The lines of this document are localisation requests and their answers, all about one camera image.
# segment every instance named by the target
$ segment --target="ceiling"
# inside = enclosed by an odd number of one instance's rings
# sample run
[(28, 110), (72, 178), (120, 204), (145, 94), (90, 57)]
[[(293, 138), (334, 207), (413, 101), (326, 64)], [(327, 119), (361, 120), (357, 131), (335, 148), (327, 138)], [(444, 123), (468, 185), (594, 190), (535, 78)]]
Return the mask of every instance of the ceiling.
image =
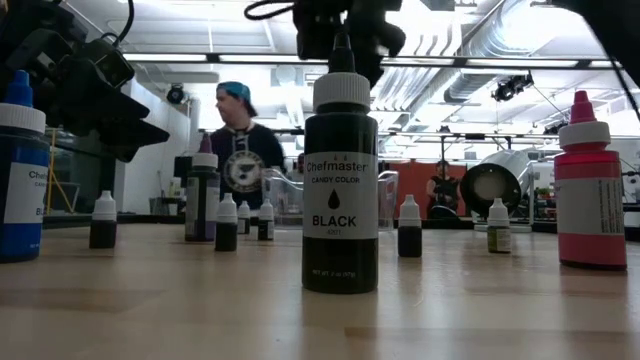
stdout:
[[(531, 0), (505, 0), (504, 11), (488, 17), (479, 31), (472, 31), (499, 1), (456, 2), (456, 10), (450, 12), (432, 11), (421, 0), (404, 0), (400, 12), (388, 13), (387, 21), (400, 26), (407, 34), (401, 54), (477, 56), (477, 51), (491, 50), (494, 56), (603, 56), (599, 43), (578, 15), (560, 9), (530, 7)], [(294, 54), (296, 29), (290, 13), (252, 22), (243, 16), (249, 3), (246, 0), (135, 0), (135, 21), (123, 50)], [(128, 15), (126, 0), (67, 0), (66, 5), (88, 23), (90, 35), (94, 37), (104, 32), (119, 33)], [(469, 42), (459, 51), (463, 39)], [(502, 47), (498, 49), (486, 39), (493, 43), (498, 39)], [(166, 91), (170, 83), (184, 82), (185, 88), (202, 101), (202, 108), (212, 110), (217, 81), (245, 82), (252, 90), (259, 121), (273, 128), (303, 124), (311, 113), (313, 88), (310, 85), (326, 72), (324, 66), (222, 64), (145, 64), (138, 65), (136, 70), (138, 80), (158, 92)], [(532, 71), (535, 87), (503, 103), (496, 103), (490, 96), (491, 91), (498, 80), (514, 75), (513, 71), (468, 73), (468, 70), (455, 69), (387, 69), (372, 90), (372, 116), (378, 119), (382, 130), (433, 132), (447, 125), (459, 132), (542, 133), (545, 125), (566, 116), (559, 111), (571, 106), (576, 89), (586, 89), (592, 99), (599, 100), (595, 105), (602, 116), (628, 109), (628, 104), (611, 106), (626, 101), (612, 71)], [(466, 95), (464, 101), (451, 103), (445, 98), (444, 90), (455, 84), (465, 85)], [(216, 111), (201, 114), (201, 127), (220, 126)], [(637, 120), (633, 121), (634, 126), (637, 125)], [(400, 153), (415, 152), (415, 140), (417, 138), (407, 144), (405, 139), (402, 145), (390, 140), (387, 148)]]

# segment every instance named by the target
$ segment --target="purple bottle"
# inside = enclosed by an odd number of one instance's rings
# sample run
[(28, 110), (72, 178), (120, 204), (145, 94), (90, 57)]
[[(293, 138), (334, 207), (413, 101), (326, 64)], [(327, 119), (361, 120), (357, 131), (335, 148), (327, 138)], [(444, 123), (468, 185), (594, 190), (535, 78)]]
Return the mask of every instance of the purple bottle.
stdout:
[(193, 155), (187, 175), (185, 240), (211, 242), (216, 237), (216, 220), (220, 202), (218, 156), (211, 153), (211, 139), (204, 134), (200, 150)]

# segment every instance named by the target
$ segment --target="table surface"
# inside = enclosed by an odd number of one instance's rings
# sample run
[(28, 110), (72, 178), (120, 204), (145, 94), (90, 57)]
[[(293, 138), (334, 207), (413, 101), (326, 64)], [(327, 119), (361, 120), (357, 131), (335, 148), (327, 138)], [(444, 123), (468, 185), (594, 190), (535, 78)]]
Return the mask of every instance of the table surface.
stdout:
[(188, 245), (174, 225), (121, 225), (114, 250), (88, 229), (44, 232), (42, 255), (0, 270), (3, 359), (638, 359), (640, 247), (627, 274), (558, 265), (556, 238), (425, 231), (421, 259), (380, 234), (376, 292), (300, 284), (301, 233)]

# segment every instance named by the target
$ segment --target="wooden table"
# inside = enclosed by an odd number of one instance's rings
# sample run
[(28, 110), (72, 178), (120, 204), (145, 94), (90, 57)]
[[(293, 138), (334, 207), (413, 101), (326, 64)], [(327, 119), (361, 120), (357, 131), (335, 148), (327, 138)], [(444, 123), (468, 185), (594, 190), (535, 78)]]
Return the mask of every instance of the wooden table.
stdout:
[(183, 228), (45, 231), (42, 256), (0, 267), (2, 359), (639, 359), (638, 249), (628, 274), (562, 268), (552, 235), (425, 231), (422, 259), (381, 233), (380, 285), (325, 295), (300, 285), (301, 235), (186, 245)]

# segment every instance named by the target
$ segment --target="black candy color bottle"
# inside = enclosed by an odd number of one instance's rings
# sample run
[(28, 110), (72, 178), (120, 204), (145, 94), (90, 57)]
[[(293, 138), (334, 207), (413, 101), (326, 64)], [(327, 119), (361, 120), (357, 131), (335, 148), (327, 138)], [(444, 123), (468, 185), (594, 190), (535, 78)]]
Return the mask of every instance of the black candy color bottle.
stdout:
[(302, 284), (323, 293), (378, 284), (378, 125), (366, 115), (369, 81), (353, 69), (349, 39), (339, 34), (305, 124)]

